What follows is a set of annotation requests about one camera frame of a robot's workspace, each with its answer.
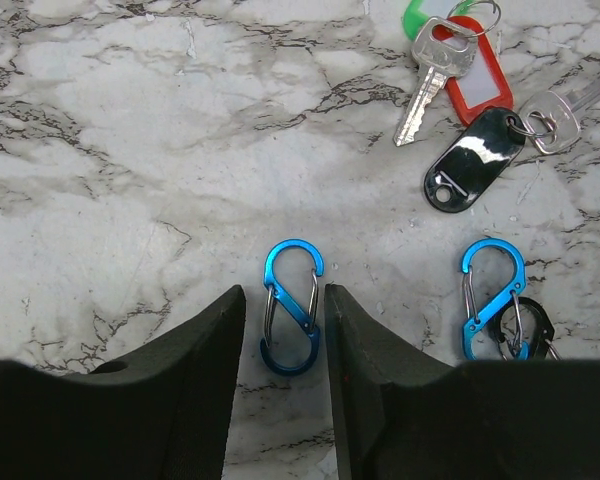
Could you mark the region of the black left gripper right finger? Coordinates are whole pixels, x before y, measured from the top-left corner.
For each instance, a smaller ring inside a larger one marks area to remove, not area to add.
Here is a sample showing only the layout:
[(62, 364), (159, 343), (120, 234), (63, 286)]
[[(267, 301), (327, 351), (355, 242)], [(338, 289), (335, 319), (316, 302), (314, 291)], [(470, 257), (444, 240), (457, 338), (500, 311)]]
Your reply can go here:
[(600, 479), (600, 361), (456, 367), (325, 289), (343, 479)]

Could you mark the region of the green key tag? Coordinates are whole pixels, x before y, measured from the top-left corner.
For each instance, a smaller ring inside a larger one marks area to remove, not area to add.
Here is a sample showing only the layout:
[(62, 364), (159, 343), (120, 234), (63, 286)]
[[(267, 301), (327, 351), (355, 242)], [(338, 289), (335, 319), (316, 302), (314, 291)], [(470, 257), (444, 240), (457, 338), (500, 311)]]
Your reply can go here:
[(472, 17), (465, 15), (467, 11), (467, 2), (464, 2), (462, 8), (458, 7), (454, 15), (450, 16), (451, 9), (458, 4), (453, 0), (412, 0), (407, 6), (403, 18), (403, 29), (410, 40), (414, 40), (421, 27), (431, 16), (451, 18), (453, 22), (465, 28), (479, 33), (482, 31), (480, 23)]

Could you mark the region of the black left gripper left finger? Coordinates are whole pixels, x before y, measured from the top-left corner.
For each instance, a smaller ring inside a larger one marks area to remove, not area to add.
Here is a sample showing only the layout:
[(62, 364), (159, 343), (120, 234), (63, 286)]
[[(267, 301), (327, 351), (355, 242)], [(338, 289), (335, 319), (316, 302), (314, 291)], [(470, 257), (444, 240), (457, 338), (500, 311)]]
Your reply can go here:
[(246, 298), (87, 374), (0, 360), (0, 479), (217, 479), (237, 384)]

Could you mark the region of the small red key tag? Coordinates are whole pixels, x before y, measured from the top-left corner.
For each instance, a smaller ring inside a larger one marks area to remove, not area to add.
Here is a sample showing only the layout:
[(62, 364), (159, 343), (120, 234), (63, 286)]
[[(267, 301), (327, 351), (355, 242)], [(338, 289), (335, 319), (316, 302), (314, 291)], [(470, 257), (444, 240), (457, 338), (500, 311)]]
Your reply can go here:
[(460, 121), (468, 126), (487, 108), (512, 109), (513, 93), (481, 24), (469, 16), (452, 16), (450, 20), (474, 33), (480, 33), (477, 38), (478, 48), (469, 71), (459, 78), (450, 78), (445, 85)]

